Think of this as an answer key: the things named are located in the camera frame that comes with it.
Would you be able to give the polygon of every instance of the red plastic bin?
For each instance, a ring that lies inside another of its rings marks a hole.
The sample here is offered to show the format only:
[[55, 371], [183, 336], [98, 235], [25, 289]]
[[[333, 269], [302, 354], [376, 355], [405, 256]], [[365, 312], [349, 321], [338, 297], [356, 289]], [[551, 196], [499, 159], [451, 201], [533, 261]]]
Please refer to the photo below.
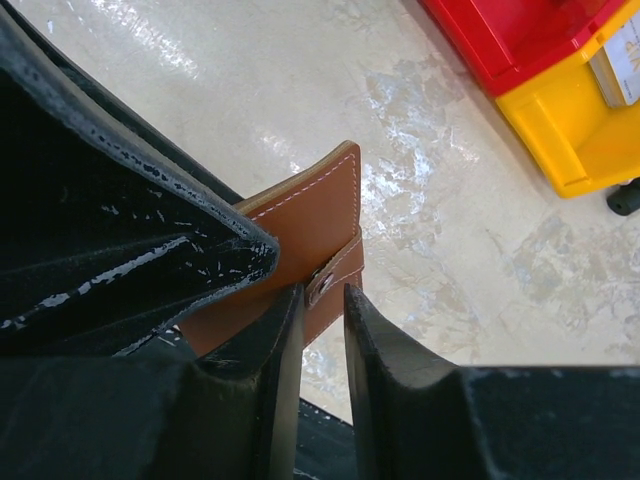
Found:
[[420, 0], [493, 96], [578, 51], [624, 0]]

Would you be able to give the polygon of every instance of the white stitching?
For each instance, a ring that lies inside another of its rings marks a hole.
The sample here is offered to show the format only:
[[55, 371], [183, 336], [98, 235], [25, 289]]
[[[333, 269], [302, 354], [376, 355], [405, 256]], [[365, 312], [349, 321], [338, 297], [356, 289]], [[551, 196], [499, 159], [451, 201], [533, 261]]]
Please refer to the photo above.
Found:
[[[327, 273], [327, 274], [323, 277], [323, 279], [322, 279], [322, 280], [320, 280], [320, 281], [318, 282], [318, 284], [316, 285], [316, 288], [314, 288], [314, 289], [313, 289], [313, 291], [311, 292], [311, 295], [310, 295], [310, 297], [311, 297], [311, 298], [313, 298], [313, 297], [314, 297], [314, 294], [318, 291], [318, 289], [320, 288], [320, 285], [322, 285], [322, 282], [324, 282], [324, 281], [329, 277], [329, 275], [331, 275], [331, 273], [332, 273], [333, 271], [335, 271], [335, 269], [336, 269], [336, 268], [338, 268], [338, 265], [340, 265], [340, 262], [341, 262], [342, 260], [344, 260], [344, 259], [345, 259], [345, 257], [346, 257], [347, 255], [349, 255], [349, 254], [351, 253], [351, 251], [352, 251], [354, 248], [356, 248], [358, 245], [360, 245], [361, 243], [362, 243], [362, 237], [360, 237], [356, 243], [354, 243], [353, 245], [351, 245], [351, 248], [350, 248], [349, 250], [347, 250], [346, 252], [344, 252], [344, 253], [342, 254], [342, 256], [338, 259], [338, 261], [335, 263], [335, 265], [331, 268], [331, 271], [330, 271], [329, 273]], [[310, 308], [313, 308], [313, 306], [314, 306], [316, 303], [318, 303], [318, 301], [319, 301], [319, 300], [324, 296], [324, 294], [322, 294], [322, 296], [320, 296], [320, 297], [316, 298], [316, 299], [315, 299], [315, 301], [314, 301], [313, 303], [309, 303], [309, 307], [310, 307]]]
[[[333, 172], [335, 172], [338, 168], [340, 168], [340, 166], [346, 162], [348, 159], [352, 158], [353, 159], [353, 164], [352, 164], [352, 170], [353, 170], [353, 176], [354, 178], [356, 177], [356, 166], [355, 166], [355, 158], [356, 156], [351, 153], [349, 155], [347, 155], [346, 157], [344, 157], [342, 160], [340, 160], [340, 163], [338, 163], [338, 165], [336, 165], [335, 167], [333, 167], [331, 170], [329, 170], [327, 173], [325, 173], [322, 177], [320, 177], [319, 179], [317, 179], [315, 182], [311, 182], [309, 185], [307, 185], [306, 187], [298, 190], [297, 192], [292, 193], [291, 195], [289, 195], [287, 198], [285, 198], [284, 200], [282, 200], [281, 202], [276, 203], [273, 207], [269, 207], [267, 208], [264, 212], [260, 212], [258, 215], [256, 215], [255, 217], [252, 217], [251, 220], [257, 220], [260, 217], [264, 217], [267, 213], [272, 212], [273, 210], [281, 207], [282, 205], [284, 205], [285, 203], [287, 203], [289, 200], [291, 200], [294, 197], [297, 197], [298, 195], [300, 195], [303, 192], [306, 192], [307, 190], [309, 190], [311, 187], [313, 187], [314, 185], [320, 183], [322, 180], [324, 180], [325, 178], [327, 178], [329, 175], [331, 175]], [[356, 208], [357, 208], [357, 201], [358, 199], [355, 198], [354, 199], [354, 212], [356, 212]], [[354, 234], [355, 234], [355, 220], [356, 217], [354, 215]]]
[[358, 177], [356, 177], [356, 159], [353, 156], [353, 162], [351, 162], [351, 173], [353, 174], [353, 235], [358, 232], [357, 219], [358, 219]]
[[[355, 272], [351, 272], [349, 275], [345, 275], [345, 276], [344, 276], [344, 277], [342, 277], [340, 280], [338, 280], [338, 281], [336, 281], [336, 282], [333, 282], [333, 283], [331, 284], [331, 287], [329, 287], [329, 290], [331, 290], [331, 288], [333, 288], [333, 286], [334, 286], [336, 283], [341, 282], [342, 280], [344, 280], [345, 278], [348, 278], [348, 277], [349, 277], [349, 276], [351, 276], [351, 275], [355, 275], [356, 273], [358, 273], [358, 272], [362, 271], [363, 269], [364, 269], [364, 265], [363, 265], [362, 267], [360, 267], [358, 270], [356, 270]], [[359, 286], [360, 286], [360, 285], [359, 285], [359, 283], [360, 283], [360, 282], [358, 281], [358, 278], [356, 277], [356, 280], [355, 280], [355, 284], [356, 284], [356, 286], [358, 286], [358, 287], [359, 287]], [[322, 328], [318, 331], [318, 333], [316, 333], [316, 335], [315, 335], [315, 336], [314, 336], [314, 337], [309, 341], [309, 343], [308, 343], [307, 345], [311, 344], [311, 343], [312, 343], [316, 338], [318, 338], [318, 337], [320, 336], [320, 334], [321, 334], [321, 333], [323, 333], [327, 328], [329, 328], [329, 326], [330, 326], [333, 322], [335, 322], [335, 321], [338, 319], [338, 317], [340, 317], [341, 315], [344, 315], [344, 308], [342, 309], [342, 313], [339, 313], [339, 314], [338, 314], [338, 315], [336, 315], [333, 319], [331, 319], [329, 322], [327, 322], [325, 325], [323, 325], [323, 326], [322, 326]]]
[[[333, 287], [335, 287], [337, 283], [340, 283], [340, 282], [341, 282], [342, 280], [344, 280], [345, 278], [348, 278], [348, 277], [350, 277], [351, 275], [354, 275], [354, 274], [356, 274], [356, 273], [358, 273], [358, 272], [361, 272], [362, 270], [364, 270], [364, 265], [362, 265], [361, 267], [358, 267], [358, 269], [357, 269], [357, 270], [354, 270], [354, 271], [353, 271], [353, 272], [351, 272], [351, 273], [347, 273], [344, 277], [339, 278], [338, 280], [336, 280], [336, 281], [332, 282], [332, 283], [331, 283], [331, 285], [329, 285], [329, 288], [327, 288], [327, 289], [325, 290], [325, 292], [322, 294], [322, 296], [324, 297], [327, 293], [329, 293], [329, 290], [331, 290]], [[309, 305], [309, 310], [312, 310], [312, 309], [313, 309], [313, 307], [315, 307], [315, 306], [318, 304], [318, 300], [316, 300], [316, 302], [315, 302], [313, 305]]]

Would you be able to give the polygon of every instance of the yellow plastic bin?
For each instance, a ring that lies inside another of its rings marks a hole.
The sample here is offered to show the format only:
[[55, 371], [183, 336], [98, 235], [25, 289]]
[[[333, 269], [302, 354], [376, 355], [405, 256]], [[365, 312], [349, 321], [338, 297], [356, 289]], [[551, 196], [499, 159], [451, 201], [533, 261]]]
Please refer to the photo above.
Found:
[[628, 0], [578, 52], [496, 99], [561, 197], [640, 177], [640, 101], [609, 108], [589, 65], [638, 10]]

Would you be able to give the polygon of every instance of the glossy floor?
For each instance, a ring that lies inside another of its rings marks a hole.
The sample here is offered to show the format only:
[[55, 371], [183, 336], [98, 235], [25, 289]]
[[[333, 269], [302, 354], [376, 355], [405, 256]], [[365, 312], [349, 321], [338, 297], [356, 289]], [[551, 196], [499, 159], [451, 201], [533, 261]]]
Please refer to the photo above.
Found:
[[[557, 198], [416, 0], [13, 3], [243, 195], [359, 143], [365, 291], [449, 360], [640, 362], [640, 216]], [[303, 370], [350, 418], [340, 324]]]

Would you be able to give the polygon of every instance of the tiled floor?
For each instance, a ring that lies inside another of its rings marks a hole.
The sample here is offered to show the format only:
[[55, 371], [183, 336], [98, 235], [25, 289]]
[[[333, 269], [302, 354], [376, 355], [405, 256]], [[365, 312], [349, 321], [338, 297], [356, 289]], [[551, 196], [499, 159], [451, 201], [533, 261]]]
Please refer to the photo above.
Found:
[[[416, 0], [12, 1], [243, 195], [358, 142], [365, 290], [449, 360], [640, 362], [640, 216], [557, 198]], [[349, 418], [344, 364], [303, 395]]]

